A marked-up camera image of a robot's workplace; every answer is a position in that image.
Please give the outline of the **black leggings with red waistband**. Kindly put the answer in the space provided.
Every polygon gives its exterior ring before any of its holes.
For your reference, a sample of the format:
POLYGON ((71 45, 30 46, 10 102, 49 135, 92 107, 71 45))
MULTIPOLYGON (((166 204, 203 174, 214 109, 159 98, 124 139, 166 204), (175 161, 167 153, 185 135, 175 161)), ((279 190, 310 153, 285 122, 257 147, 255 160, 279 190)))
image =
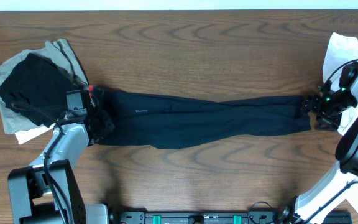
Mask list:
POLYGON ((100 145, 183 149, 237 135, 283 136, 311 129, 300 95, 213 102, 97 86, 90 90, 114 124, 100 145))

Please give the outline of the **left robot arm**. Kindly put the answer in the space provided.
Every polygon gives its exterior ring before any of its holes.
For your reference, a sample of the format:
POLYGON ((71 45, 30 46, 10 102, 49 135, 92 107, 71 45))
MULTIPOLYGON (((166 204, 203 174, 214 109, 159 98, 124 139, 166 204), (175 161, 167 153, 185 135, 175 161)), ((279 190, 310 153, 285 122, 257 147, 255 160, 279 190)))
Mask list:
POLYGON ((106 120, 89 91, 69 91, 67 108, 59 119, 28 103, 13 101, 11 105, 38 112, 54 125, 40 156, 8 175, 13 222, 113 223, 114 215, 106 204, 84 203, 73 172, 81 153, 98 140, 100 122, 106 120))

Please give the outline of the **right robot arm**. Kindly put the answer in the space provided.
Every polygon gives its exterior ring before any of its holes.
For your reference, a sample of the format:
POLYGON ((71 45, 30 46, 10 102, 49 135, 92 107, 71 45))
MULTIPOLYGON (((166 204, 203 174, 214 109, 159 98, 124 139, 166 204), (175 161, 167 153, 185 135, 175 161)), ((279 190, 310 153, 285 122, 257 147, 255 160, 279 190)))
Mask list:
MULTIPOLYGON (((318 124, 339 128, 341 114, 358 107, 358 59, 338 67, 339 88, 331 80, 320 87, 320 94, 308 98, 303 107, 316 115, 318 124)), ((336 161, 309 191, 295 197, 278 219, 280 223, 322 223, 341 202, 358 198, 358 117, 343 135, 335 152, 336 161)))

